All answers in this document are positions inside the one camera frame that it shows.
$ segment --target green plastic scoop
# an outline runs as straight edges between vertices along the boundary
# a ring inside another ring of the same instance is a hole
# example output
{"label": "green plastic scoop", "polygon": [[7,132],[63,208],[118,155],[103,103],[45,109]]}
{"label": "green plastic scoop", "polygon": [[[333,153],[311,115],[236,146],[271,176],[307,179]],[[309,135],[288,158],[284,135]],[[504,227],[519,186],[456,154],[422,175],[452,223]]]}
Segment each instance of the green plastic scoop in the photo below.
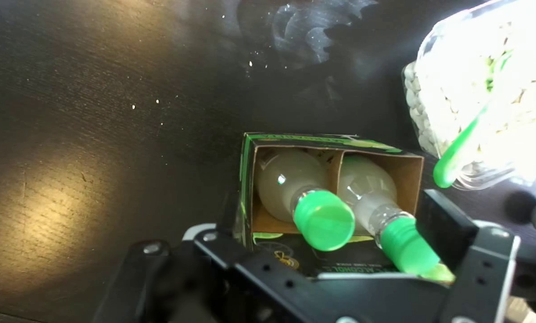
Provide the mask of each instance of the green plastic scoop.
{"label": "green plastic scoop", "polygon": [[[498,76],[500,76],[503,71],[506,61],[512,56],[511,53],[512,52],[509,51],[501,55],[492,66],[491,98],[498,96],[498,92],[500,93],[505,90],[505,82],[501,82]],[[479,134],[485,129],[482,125],[488,124],[488,122],[485,121],[489,115],[489,104],[490,103],[487,102],[483,105],[483,108],[481,108],[481,111],[479,111],[473,121],[469,123],[469,126],[461,131],[455,141],[453,141],[450,147],[441,156],[440,160],[436,163],[436,166],[433,169],[433,179],[440,188],[448,188],[452,186],[453,182],[455,182],[456,178],[461,173],[463,166],[473,160],[471,157],[479,145],[479,138],[481,137]]]}

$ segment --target green bottle cap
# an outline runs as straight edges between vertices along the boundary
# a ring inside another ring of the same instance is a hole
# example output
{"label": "green bottle cap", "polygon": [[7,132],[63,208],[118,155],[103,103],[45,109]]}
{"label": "green bottle cap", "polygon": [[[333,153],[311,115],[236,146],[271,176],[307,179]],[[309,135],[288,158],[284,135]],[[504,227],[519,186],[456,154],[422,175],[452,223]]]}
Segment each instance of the green bottle cap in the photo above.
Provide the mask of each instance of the green bottle cap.
{"label": "green bottle cap", "polygon": [[356,229],[352,209],[328,191],[303,197],[294,211],[294,222],[307,243],[320,251],[343,247]]}
{"label": "green bottle cap", "polygon": [[440,258],[417,231],[414,218],[396,219],[381,233],[380,240],[385,255],[401,272],[426,274],[440,262]]}

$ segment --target dark wooden table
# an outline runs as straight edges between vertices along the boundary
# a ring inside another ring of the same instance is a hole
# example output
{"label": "dark wooden table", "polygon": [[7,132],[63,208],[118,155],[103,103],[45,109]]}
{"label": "dark wooden table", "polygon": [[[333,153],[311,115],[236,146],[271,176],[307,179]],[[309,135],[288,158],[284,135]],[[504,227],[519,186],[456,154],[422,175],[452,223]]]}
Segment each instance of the dark wooden table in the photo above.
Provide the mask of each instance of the dark wooden table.
{"label": "dark wooden table", "polygon": [[[243,131],[417,150],[401,68],[475,4],[0,0],[0,322],[89,321],[128,245],[222,214]],[[536,242],[526,190],[446,192]]]}

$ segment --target cardboard box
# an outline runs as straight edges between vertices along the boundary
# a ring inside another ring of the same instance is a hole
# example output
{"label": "cardboard box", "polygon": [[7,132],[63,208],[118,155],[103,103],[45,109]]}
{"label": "cardboard box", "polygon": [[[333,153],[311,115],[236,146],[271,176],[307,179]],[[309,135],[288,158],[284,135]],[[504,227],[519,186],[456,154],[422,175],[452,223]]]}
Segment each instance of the cardboard box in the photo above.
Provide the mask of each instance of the cardboard box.
{"label": "cardboard box", "polygon": [[265,249],[307,276],[321,272],[385,272],[395,266],[377,247],[374,238],[356,231],[350,243],[337,251],[317,251],[305,242],[293,223],[279,221],[262,206],[254,187],[256,156],[260,149],[305,149],[327,163],[328,187],[337,192],[338,174],[347,153],[362,154],[384,168],[397,186],[397,204],[415,214],[423,157],[400,149],[361,140],[355,135],[285,135],[245,133],[240,161],[240,205],[233,222],[234,237],[251,250]]}

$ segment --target frosted glass bottle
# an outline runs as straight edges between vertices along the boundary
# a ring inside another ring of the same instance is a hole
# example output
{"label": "frosted glass bottle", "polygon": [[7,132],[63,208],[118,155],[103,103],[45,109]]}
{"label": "frosted glass bottle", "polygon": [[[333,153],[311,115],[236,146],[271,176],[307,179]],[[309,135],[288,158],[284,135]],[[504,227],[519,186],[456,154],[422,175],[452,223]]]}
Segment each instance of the frosted glass bottle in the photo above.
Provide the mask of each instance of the frosted glass bottle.
{"label": "frosted glass bottle", "polygon": [[338,196],[402,272],[425,274],[440,261],[417,231],[413,215],[397,206],[391,176],[371,160],[358,155],[344,157]]}
{"label": "frosted glass bottle", "polygon": [[315,249],[335,250],[352,237],[352,210],[326,189],[326,171],[309,154],[294,148],[262,149],[254,176],[266,210],[281,221],[295,223]]}

